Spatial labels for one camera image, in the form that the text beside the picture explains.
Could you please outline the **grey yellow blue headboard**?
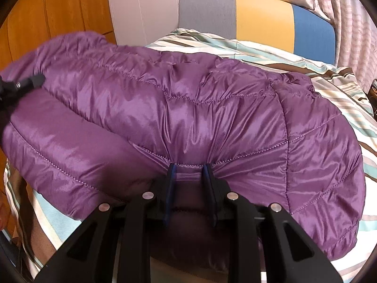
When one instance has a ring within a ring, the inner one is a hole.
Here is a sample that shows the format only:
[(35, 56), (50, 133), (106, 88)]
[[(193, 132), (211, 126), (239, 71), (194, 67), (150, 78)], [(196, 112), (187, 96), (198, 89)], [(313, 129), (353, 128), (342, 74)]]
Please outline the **grey yellow blue headboard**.
[(336, 35), (324, 19), (280, 0), (179, 0), (178, 25), (334, 64)]

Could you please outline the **purple quilted down jacket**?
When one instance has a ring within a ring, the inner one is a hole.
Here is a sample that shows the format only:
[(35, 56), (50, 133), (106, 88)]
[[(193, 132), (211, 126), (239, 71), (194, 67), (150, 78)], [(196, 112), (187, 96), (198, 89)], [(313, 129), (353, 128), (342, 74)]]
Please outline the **purple quilted down jacket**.
[(357, 242), (361, 147), (304, 74), (207, 53), (118, 46), (97, 33), (56, 37), (1, 71), (43, 86), (1, 113), (1, 148), (61, 213), (85, 219), (177, 167), (171, 249), (208, 236), (197, 182), (210, 164), (250, 202), (279, 203), (330, 260)]

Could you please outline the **pink patterned curtain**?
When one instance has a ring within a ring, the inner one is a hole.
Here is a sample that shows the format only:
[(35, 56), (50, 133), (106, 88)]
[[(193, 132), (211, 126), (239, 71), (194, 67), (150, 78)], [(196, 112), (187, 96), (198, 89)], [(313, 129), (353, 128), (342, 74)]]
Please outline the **pink patterned curtain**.
[(336, 32), (336, 62), (350, 67), (368, 92), (376, 78), (376, 26), (359, 0), (281, 0), (304, 7)]

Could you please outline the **orange wooden wardrobe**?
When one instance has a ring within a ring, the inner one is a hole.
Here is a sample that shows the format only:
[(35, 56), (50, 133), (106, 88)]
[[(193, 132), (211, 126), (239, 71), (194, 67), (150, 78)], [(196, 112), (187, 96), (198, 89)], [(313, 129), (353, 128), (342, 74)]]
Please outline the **orange wooden wardrobe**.
[(109, 0), (13, 0), (1, 9), (1, 67), (76, 31), (95, 31), (116, 43)]

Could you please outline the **striped bed sheet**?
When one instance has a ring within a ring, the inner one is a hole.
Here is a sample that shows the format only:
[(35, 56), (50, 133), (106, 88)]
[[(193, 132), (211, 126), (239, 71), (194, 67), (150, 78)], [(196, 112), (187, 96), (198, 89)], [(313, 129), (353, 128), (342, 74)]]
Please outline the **striped bed sheet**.
[(183, 245), (174, 256), (172, 218), (153, 219), (153, 182), (121, 203), (101, 203), (75, 220), (34, 190), (7, 158), (6, 194), (18, 220), (25, 262), (34, 282), (375, 282), (376, 121), (352, 71), (301, 58), (265, 45), (177, 29), (147, 47), (162, 52), (207, 53), (260, 69), (308, 76), (314, 89), (347, 119), (361, 147), (365, 201), (357, 242), (330, 260), (279, 203), (250, 202), (230, 187), (224, 212), (205, 205), (197, 182), (208, 236), (204, 251)]

